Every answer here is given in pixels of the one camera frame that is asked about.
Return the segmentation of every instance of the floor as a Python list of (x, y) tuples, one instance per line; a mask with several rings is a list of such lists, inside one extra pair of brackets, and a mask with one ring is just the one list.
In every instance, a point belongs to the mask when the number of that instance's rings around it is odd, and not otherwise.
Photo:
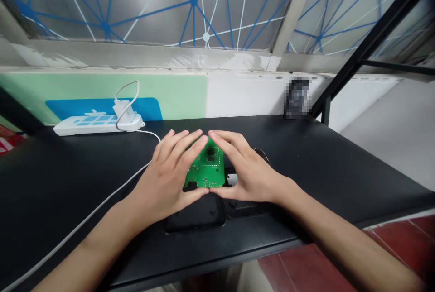
[[(423, 280), (435, 265), (435, 215), (363, 230)], [(315, 244), (283, 251), (258, 262), (275, 292), (355, 291)]]

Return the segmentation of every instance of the black desk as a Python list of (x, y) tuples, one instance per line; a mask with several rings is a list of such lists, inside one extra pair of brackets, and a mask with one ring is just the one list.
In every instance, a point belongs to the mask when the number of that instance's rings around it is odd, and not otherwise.
[[(149, 122), (146, 129), (160, 137), (169, 129), (240, 132), (253, 148), (266, 152), (275, 170), (358, 227), (435, 205), (435, 193), (316, 120), (281, 116), (171, 120)], [(58, 137), (46, 128), (1, 157), (0, 289), (35, 265), (149, 162), (156, 144), (149, 134)], [(28, 291), (39, 282), (126, 193), (114, 196), (17, 291)], [(301, 243), (301, 236), (290, 218), (271, 214), (169, 235), (159, 222), (132, 241), (103, 287), (144, 290), (290, 248)]]

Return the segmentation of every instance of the green circuit board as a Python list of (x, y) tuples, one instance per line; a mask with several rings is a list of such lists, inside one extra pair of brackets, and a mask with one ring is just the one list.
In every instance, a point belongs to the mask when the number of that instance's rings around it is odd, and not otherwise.
[(222, 187), (224, 183), (223, 151), (209, 137), (204, 149), (192, 163), (184, 186), (211, 188)]

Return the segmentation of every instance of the white power strip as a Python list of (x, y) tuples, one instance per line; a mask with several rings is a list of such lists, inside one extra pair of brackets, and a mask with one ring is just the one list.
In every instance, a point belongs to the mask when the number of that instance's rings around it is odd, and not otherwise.
[(75, 134), (96, 134), (116, 131), (136, 131), (145, 126), (140, 114), (135, 114), (129, 123), (118, 123), (116, 128), (116, 115), (81, 115), (72, 116), (59, 122), (53, 128), (59, 136), (70, 136)]

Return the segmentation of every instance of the green wall panel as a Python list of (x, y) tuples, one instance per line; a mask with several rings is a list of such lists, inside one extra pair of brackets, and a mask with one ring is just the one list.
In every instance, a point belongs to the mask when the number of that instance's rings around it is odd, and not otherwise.
[[(205, 117), (206, 75), (137, 73), (0, 73), (0, 85), (44, 124), (59, 118), (46, 100), (113, 98), (123, 85), (139, 80), (139, 97), (159, 101), (163, 120)], [(126, 87), (118, 97), (134, 97), (136, 86)]]

